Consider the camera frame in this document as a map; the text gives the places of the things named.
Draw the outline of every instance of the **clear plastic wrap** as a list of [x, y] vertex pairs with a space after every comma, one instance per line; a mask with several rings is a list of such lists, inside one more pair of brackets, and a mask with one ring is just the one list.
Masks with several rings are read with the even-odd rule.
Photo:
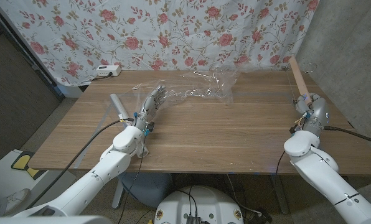
[[233, 102], [231, 87], [234, 86], [238, 76], [239, 73], [236, 71], [215, 68], [209, 72], [187, 72], [177, 77], [174, 76], [173, 79], [140, 83], [132, 89], [138, 106], [144, 102], [147, 94], [158, 85], [166, 87], [162, 108], [181, 103], [189, 96], [218, 99], [222, 103], [231, 104]]

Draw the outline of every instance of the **pink rose pattern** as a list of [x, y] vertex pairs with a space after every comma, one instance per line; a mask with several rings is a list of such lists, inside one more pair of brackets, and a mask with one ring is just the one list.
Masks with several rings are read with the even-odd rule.
[[25, 8], [17, 1], [0, 1], [0, 7], [17, 21], [16, 27], [52, 76], [72, 86], [89, 84], [99, 65], [208, 70], [250, 63], [281, 69], [297, 53], [319, 4], [319, 0], [143, 2], [73, 0], [63, 5], [36, 0]]

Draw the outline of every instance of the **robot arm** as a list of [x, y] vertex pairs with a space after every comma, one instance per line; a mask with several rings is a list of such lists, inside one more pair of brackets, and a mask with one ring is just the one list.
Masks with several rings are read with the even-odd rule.
[[114, 138], [98, 164], [86, 175], [53, 201], [25, 210], [15, 217], [79, 215], [108, 181], [129, 167], [131, 156], [146, 156], [137, 147], [137, 142], [141, 142], [152, 130], [150, 121], [163, 103], [164, 94], [165, 86], [159, 85], [153, 90], [143, 103], [140, 114], [133, 122], [134, 126], [127, 126]]
[[311, 94], [308, 107], [300, 96], [296, 109], [305, 116], [302, 130], [285, 144], [285, 152], [302, 178], [327, 198], [347, 223], [362, 223], [371, 219], [371, 204], [350, 186], [337, 172], [338, 165], [326, 152], [318, 149], [320, 133], [329, 122], [325, 99]]

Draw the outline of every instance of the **wooden stick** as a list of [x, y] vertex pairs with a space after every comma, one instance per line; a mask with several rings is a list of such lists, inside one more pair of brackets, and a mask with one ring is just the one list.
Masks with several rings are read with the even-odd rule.
[[291, 56], [291, 58], [289, 59], [289, 62], [291, 64], [292, 72], [293, 72], [293, 75], [295, 77], [296, 84], [299, 88], [300, 95], [303, 96], [304, 102], [306, 102], [306, 104], [308, 106], [310, 106], [311, 103], [312, 103], [311, 98], [310, 98], [310, 94], [309, 94], [308, 88], [307, 88], [307, 86], [306, 86], [306, 84], [303, 80], [302, 73], [300, 72], [299, 65], [298, 65], [294, 55]]

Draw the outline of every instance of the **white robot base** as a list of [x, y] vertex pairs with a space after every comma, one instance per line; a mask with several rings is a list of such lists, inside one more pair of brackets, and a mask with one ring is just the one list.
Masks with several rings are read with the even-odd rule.
[[225, 193], [202, 185], [175, 191], [167, 196], [158, 206], [155, 224], [243, 224], [240, 207]]

